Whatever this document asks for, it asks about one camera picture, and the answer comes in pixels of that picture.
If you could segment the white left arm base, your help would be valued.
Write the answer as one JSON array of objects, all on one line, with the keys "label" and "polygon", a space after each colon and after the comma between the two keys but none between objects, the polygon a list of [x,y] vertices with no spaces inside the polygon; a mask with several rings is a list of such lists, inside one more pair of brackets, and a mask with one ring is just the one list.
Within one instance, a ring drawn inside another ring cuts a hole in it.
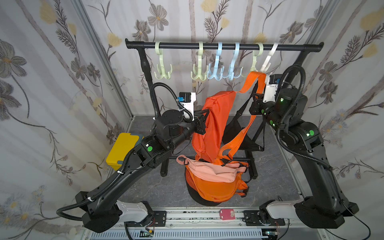
[{"label": "white left arm base", "polygon": [[117,206],[123,213],[120,215],[120,222],[146,224],[154,215],[154,211],[147,201],[141,201],[139,203],[117,201]]}]

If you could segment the dark orange backpack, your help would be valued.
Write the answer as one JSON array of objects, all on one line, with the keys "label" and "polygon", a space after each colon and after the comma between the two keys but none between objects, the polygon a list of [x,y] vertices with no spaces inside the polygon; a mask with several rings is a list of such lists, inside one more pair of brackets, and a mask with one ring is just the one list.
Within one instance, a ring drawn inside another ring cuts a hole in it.
[{"label": "dark orange backpack", "polygon": [[202,159],[207,162],[221,160],[223,162],[232,162],[235,153],[240,148],[249,128],[253,124],[256,116],[251,116],[246,128],[235,135],[229,143],[221,146],[225,127],[233,107],[236,94],[245,94],[257,81],[257,94],[262,94],[266,86],[266,74],[260,72],[251,72],[247,76],[244,86],[240,91],[221,91],[206,99],[203,110],[209,109],[210,113],[206,120],[206,134],[194,134],[192,146],[196,151],[195,160]]}]

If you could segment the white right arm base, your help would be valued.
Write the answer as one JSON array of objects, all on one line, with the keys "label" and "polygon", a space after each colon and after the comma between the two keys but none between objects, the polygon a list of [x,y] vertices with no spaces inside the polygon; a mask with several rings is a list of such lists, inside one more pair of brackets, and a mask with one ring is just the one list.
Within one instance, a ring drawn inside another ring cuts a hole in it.
[{"label": "white right arm base", "polygon": [[277,219],[294,219],[299,217],[296,213],[295,205],[302,200],[294,201],[275,201],[270,200],[259,206],[259,216],[263,223],[270,223]]}]

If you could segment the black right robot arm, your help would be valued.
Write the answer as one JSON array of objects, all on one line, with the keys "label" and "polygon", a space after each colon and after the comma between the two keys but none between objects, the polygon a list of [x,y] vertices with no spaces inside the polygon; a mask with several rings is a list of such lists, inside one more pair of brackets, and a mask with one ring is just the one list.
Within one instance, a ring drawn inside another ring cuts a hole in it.
[{"label": "black right robot arm", "polygon": [[271,126],[279,145],[298,160],[312,195],[296,201],[270,200],[260,207],[263,224],[277,219],[300,220],[313,229],[337,229],[359,211],[344,195],[326,155],[318,127],[302,120],[308,98],[296,88],[282,89],[274,101],[255,94],[250,112]]}]

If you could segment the pink sling bag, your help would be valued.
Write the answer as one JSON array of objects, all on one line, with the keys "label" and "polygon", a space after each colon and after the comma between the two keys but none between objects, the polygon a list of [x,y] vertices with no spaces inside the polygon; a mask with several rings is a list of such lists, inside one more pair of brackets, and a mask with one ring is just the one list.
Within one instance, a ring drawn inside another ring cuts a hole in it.
[{"label": "pink sling bag", "polygon": [[186,166],[191,175],[208,182],[232,183],[238,173],[245,173],[247,170],[247,167],[241,166],[240,163],[221,166],[189,159],[184,155],[179,155],[176,161]]}]

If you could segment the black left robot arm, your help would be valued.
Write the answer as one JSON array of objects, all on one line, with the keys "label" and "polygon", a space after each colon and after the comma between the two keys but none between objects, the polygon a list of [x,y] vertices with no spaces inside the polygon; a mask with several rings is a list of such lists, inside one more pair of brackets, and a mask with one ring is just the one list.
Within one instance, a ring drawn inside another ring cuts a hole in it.
[{"label": "black left robot arm", "polygon": [[76,195],[77,203],[87,201],[81,207],[85,211],[81,217],[84,227],[102,233],[119,222],[141,227],[149,224],[154,212],[148,202],[124,203],[119,198],[146,173],[170,159],[194,133],[205,134],[209,114],[209,110],[197,111],[193,121],[186,122],[182,112],[168,110],[156,118],[151,134],[129,151],[114,174],[94,190]]}]

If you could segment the bright orange sling bag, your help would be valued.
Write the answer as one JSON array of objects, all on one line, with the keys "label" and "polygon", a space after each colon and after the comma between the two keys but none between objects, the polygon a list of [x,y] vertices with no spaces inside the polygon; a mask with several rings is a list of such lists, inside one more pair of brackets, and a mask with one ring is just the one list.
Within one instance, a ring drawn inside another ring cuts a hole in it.
[{"label": "bright orange sling bag", "polygon": [[[221,160],[215,160],[214,162],[212,162],[212,164],[214,165],[221,165],[221,166],[225,166],[227,164],[234,164],[234,163],[240,163],[241,166],[246,166],[248,170],[249,164],[246,162],[239,162],[239,161],[223,162]],[[244,173],[238,173],[235,181],[232,183],[216,183],[216,182],[204,181],[202,179],[197,178],[193,174],[191,175],[191,172],[187,169],[187,167],[186,167],[186,170],[187,170],[187,182],[205,200],[216,202],[216,203],[222,203],[230,200],[235,195],[239,195],[242,198],[244,198],[248,194],[249,186],[242,179],[242,174]]]}]

